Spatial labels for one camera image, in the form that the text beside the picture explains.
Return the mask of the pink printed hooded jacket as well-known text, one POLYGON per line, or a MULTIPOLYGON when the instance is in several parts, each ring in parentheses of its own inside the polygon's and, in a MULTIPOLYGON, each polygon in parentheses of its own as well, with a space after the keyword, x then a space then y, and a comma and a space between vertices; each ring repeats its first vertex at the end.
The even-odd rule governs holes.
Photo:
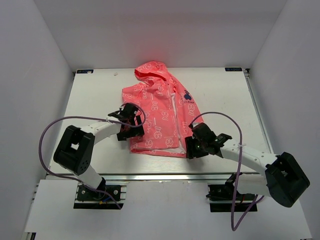
POLYGON ((185 138, 192 135, 192 120, 203 122, 191 93, 166 65, 149 61, 134 70, 140 81, 122 89, 124 103, 143 109, 144 135, 130 139, 130 152, 160 157, 185 158, 185 138))

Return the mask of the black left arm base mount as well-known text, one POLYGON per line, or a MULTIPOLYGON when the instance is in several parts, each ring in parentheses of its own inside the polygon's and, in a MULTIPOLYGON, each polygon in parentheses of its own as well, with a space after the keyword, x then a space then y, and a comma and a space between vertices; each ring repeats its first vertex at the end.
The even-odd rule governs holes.
POLYGON ((109 195, 94 192, 82 184, 78 184, 73 208, 79 210, 120 210, 126 199, 127 184, 128 183, 124 181, 106 182, 104 191, 114 198, 119 207, 109 195))

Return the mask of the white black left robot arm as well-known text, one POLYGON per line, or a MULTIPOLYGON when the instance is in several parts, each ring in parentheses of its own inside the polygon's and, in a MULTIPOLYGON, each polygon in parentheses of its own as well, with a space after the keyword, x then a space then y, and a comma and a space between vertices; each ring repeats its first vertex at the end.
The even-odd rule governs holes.
POLYGON ((124 103, 106 118, 76 116, 95 122, 86 126, 68 126, 53 154, 55 163, 71 172, 75 179, 88 187, 88 193, 99 200, 105 196, 106 180, 91 166, 94 146, 113 135, 119 142, 142 137, 146 114, 134 103, 124 103))

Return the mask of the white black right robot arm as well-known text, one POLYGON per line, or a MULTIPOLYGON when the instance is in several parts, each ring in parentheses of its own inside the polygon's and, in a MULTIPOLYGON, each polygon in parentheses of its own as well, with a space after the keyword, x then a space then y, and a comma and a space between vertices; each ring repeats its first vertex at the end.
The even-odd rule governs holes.
POLYGON ((218 156, 255 171, 232 173, 226 180, 224 192, 233 200, 246 194, 262 195, 290 208, 310 186, 306 174, 288 152, 265 153, 242 146, 227 134, 216 135, 205 123, 190 124, 189 128, 192 136, 185 138, 188 159, 218 156))

